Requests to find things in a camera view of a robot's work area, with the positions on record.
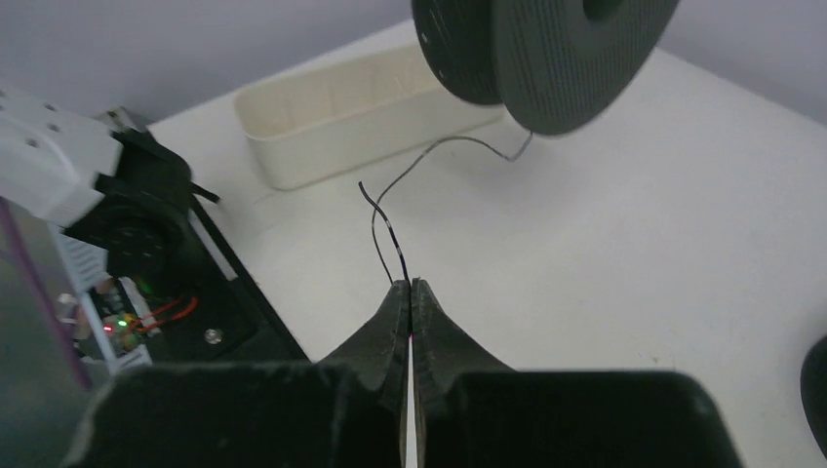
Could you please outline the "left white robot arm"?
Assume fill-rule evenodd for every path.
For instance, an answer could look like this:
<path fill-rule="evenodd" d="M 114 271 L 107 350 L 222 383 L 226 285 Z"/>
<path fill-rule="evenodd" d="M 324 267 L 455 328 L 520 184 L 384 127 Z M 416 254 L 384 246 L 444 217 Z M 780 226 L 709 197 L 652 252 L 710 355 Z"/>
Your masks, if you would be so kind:
<path fill-rule="evenodd" d="M 104 252 L 104 272 L 151 296 L 202 284 L 208 254 L 190 223 L 192 173 L 147 131 L 1 87 L 1 196 Z"/>

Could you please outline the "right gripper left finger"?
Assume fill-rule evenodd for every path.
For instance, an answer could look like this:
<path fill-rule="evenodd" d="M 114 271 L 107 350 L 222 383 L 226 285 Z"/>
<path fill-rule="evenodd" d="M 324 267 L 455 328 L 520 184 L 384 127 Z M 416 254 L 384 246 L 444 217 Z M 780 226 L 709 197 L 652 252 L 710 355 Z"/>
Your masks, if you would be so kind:
<path fill-rule="evenodd" d="M 411 285 L 316 363 L 156 365 L 93 398 L 66 467 L 402 467 Z"/>

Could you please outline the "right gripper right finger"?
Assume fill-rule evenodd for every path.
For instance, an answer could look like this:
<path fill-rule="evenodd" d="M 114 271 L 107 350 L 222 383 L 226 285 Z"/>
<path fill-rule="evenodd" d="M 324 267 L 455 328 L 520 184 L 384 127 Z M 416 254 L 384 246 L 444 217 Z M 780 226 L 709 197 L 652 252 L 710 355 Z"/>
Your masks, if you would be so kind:
<path fill-rule="evenodd" d="M 664 370 L 517 371 L 411 285 L 422 467 L 737 467 L 714 401 Z"/>

